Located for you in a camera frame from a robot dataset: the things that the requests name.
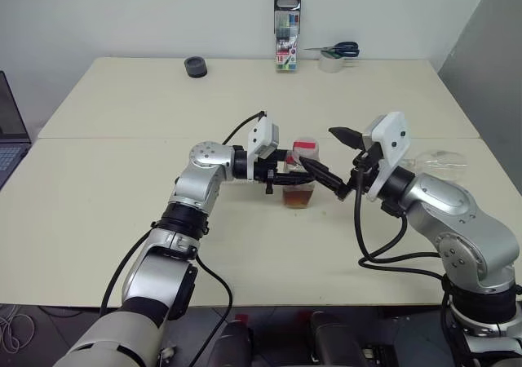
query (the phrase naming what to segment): tape roll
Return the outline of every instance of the tape roll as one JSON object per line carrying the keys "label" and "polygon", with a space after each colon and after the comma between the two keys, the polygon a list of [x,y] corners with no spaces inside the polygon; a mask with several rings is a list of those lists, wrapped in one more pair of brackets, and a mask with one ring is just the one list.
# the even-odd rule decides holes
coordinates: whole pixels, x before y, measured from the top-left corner
{"label": "tape roll", "polygon": [[330,53],[325,51],[321,52],[321,57],[319,57],[319,69],[326,73],[336,73],[339,72],[344,67],[344,58],[343,57],[334,57]]}

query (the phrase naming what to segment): laptop keyboard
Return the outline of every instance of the laptop keyboard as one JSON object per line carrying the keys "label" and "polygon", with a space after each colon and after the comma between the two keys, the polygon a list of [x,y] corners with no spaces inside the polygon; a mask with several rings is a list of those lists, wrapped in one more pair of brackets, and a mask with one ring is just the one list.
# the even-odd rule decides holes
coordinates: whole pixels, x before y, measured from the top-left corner
{"label": "laptop keyboard", "polygon": [[20,147],[2,147],[0,148],[0,171],[7,170],[7,167],[18,156]]}

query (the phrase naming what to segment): white wall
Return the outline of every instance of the white wall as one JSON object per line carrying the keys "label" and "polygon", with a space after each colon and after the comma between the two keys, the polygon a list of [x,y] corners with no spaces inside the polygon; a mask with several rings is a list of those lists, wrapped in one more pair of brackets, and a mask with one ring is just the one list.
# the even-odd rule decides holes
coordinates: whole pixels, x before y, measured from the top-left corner
{"label": "white wall", "polygon": [[[0,69],[35,131],[98,56],[272,57],[272,1],[0,0]],[[362,58],[438,69],[478,2],[303,0],[300,44],[356,40]]]}

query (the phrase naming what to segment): floor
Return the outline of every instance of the floor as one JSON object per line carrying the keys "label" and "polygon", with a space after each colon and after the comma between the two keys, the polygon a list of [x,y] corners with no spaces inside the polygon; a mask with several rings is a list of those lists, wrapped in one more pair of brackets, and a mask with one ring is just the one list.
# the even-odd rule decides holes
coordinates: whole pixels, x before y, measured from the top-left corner
{"label": "floor", "polygon": [[[309,365],[306,317],[317,309],[237,307],[233,308],[228,320],[237,314],[248,315],[248,325],[254,331],[254,367]],[[320,310],[335,314],[341,321],[352,325],[361,344],[393,344],[401,367],[452,365],[449,349],[440,332],[438,311],[383,318],[383,311],[378,307],[321,307]],[[72,312],[53,307],[46,307],[46,312],[55,316],[35,306],[20,309],[19,313],[27,314],[34,320],[36,330],[33,340],[15,355],[6,353],[2,347],[0,366],[52,366],[97,317],[95,312],[83,312],[78,316],[61,318],[57,316],[70,316]],[[176,346],[170,365],[186,367],[223,313],[224,308],[190,308],[184,317],[170,322],[163,339],[163,347]],[[13,334],[24,341],[29,329],[27,321],[15,321]],[[195,367],[206,365],[211,348],[212,343]]]}

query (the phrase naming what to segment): scissors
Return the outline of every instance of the scissors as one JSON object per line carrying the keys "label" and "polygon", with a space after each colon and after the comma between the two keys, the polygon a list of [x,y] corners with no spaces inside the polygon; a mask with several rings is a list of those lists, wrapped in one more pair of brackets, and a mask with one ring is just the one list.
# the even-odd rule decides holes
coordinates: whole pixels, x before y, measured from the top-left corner
{"label": "scissors", "polygon": [[340,57],[357,57],[359,55],[359,45],[357,42],[340,42],[333,46],[326,47],[311,47],[305,51],[325,51],[333,57],[335,55]]}

